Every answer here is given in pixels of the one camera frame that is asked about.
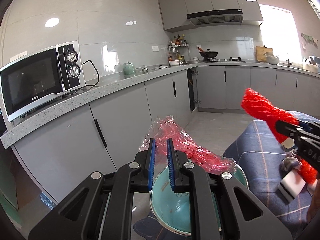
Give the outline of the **person's right hand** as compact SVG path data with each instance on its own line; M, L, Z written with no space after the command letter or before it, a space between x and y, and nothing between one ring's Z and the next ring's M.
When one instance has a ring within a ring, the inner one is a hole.
M311 220L315 217L317 211L320 207L320 181L317 181L317 185L312 196L311 204L307 212L307 222L310 223Z

